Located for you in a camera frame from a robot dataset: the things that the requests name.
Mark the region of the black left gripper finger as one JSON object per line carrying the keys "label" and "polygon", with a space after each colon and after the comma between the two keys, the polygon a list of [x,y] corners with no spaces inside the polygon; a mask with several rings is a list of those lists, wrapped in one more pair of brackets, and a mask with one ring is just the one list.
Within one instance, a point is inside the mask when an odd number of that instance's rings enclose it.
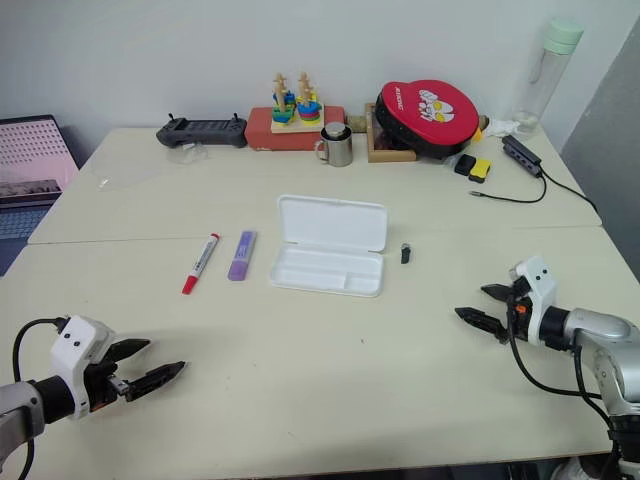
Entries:
{"label": "black left gripper finger", "polygon": [[102,363],[107,366],[116,365],[118,362],[135,355],[150,343],[151,341],[149,339],[141,338],[129,338],[117,341],[108,348],[102,359]]}
{"label": "black left gripper finger", "polygon": [[164,364],[148,371],[141,378],[128,383],[127,402],[133,402],[172,381],[186,366],[184,361]]}

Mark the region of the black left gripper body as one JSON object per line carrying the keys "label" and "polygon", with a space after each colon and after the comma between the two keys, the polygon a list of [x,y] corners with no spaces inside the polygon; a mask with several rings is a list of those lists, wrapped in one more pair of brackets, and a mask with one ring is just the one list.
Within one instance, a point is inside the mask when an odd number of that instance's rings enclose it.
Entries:
{"label": "black left gripper body", "polygon": [[91,412],[95,412],[128,394],[129,384],[126,380],[121,380],[115,375],[117,369],[118,365],[113,361],[89,364],[85,369],[84,386]]}

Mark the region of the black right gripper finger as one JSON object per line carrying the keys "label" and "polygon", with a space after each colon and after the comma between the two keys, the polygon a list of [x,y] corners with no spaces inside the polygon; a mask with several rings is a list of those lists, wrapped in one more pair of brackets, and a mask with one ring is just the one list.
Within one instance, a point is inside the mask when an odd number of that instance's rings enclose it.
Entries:
{"label": "black right gripper finger", "polygon": [[499,319],[472,307],[456,307],[454,312],[472,327],[491,334],[500,344],[509,342],[508,331]]}
{"label": "black right gripper finger", "polygon": [[515,299],[511,286],[494,283],[481,286],[481,290],[491,298],[505,304],[509,304]]}

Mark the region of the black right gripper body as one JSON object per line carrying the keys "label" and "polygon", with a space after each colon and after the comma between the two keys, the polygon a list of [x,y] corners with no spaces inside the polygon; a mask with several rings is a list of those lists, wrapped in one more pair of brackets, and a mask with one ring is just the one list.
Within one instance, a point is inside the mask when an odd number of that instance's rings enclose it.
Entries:
{"label": "black right gripper body", "polygon": [[507,341],[519,339],[528,341],[528,329],[532,316],[532,301],[529,297],[529,282],[524,276],[518,277],[505,290]]}

